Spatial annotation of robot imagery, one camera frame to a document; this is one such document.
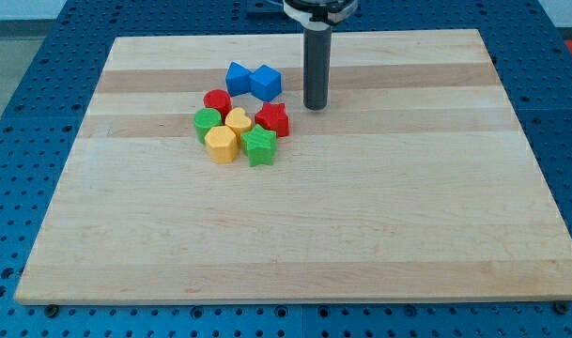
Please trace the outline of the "white robot end-effector mount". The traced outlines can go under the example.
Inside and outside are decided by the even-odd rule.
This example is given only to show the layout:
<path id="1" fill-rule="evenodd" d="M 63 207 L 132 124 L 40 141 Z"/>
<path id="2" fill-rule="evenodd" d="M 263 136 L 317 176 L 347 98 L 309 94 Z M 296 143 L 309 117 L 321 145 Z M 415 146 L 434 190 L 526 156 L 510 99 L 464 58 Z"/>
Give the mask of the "white robot end-effector mount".
<path id="1" fill-rule="evenodd" d="M 284 0 L 284 13 L 302 25 L 338 25 L 358 8 L 358 0 Z"/>

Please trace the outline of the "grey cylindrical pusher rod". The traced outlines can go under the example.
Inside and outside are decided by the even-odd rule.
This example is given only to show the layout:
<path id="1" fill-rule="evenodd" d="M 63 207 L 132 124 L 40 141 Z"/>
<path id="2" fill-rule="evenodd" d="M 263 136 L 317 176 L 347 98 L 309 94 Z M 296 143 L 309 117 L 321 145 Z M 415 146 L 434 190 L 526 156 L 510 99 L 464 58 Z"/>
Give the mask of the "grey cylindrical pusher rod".
<path id="1" fill-rule="evenodd" d="M 332 27 L 315 23 L 303 32 L 303 104 L 310 110 L 327 106 Z"/>

